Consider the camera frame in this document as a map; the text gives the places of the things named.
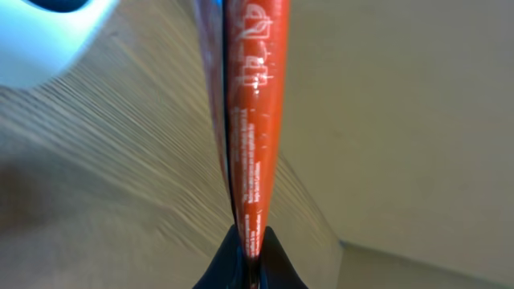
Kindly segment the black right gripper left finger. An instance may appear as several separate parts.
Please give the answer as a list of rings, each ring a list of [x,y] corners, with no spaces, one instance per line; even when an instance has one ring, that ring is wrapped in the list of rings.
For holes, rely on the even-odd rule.
[[[214,258],[193,289],[244,289],[246,261],[239,234],[231,226]]]

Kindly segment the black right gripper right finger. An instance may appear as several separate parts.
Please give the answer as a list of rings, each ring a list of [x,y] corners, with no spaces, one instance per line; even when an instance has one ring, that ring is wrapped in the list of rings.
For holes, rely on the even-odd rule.
[[[308,289],[270,226],[263,237],[259,273],[261,289]]]

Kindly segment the red snack stick packet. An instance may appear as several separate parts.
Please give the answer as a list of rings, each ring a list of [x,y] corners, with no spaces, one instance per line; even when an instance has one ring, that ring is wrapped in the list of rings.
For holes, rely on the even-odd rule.
[[[278,159],[290,2],[194,5],[222,176],[243,251],[256,260]]]

